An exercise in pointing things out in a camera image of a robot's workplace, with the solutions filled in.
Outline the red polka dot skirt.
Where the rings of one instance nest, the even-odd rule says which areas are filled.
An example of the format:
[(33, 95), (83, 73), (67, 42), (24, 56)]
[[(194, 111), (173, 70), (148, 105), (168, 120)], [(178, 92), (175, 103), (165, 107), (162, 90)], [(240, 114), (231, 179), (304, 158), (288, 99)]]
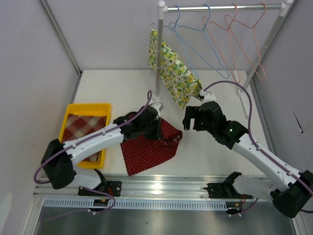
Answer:
[(134, 140), (121, 143), (122, 155), (129, 176), (141, 173), (172, 159), (183, 137), (181, 130), (176, 129), (166, 120), (161, 121), (162, 138), (149, 140), (139, 136)]

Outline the lemon print skirt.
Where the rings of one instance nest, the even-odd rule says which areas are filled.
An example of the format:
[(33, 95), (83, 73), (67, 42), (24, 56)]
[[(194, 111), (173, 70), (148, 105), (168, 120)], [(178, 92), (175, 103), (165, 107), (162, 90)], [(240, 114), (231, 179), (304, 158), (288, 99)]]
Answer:
[(192, 97), (203, 100), (200, 95), (202, 90), (200, 79), (192, 74), (164, 40), (160, 52), (160, 79), (181, 110)]

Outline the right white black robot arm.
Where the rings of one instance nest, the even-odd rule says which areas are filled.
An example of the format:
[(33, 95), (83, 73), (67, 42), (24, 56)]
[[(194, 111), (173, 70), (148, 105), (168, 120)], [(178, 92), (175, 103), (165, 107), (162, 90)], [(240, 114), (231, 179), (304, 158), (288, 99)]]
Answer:
[(249, 130), (235, 120), (227, 120), (215, 101), (187, 106), (182, 121), (189, 130), (207, 131), (221, 145), (240, 154), (261, 170), (267, 180), (233, 172), (225, 180), (224, 194), (235, 197), (248, 194), (271, 202), (284, 216), (295, 218), (313, 196), (313, 174), (290, 166), (253, 139)]

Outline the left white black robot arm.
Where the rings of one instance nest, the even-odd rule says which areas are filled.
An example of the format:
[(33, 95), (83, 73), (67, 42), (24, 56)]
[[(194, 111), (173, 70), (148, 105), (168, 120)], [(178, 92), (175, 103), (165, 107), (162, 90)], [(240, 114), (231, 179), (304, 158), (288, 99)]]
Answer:
[(162, 105), (154, 103), (138, 112), (116, 118), (108, 126), (73, 141), (52, 140), (42, 158), (41, 166), (54, 189), (83, 187), (96, 196), (106, 191), (106, 180), (98, 169), (84, 169), (78, 164), (85, 158), (110, 146), (144, 136), (161, 139)]

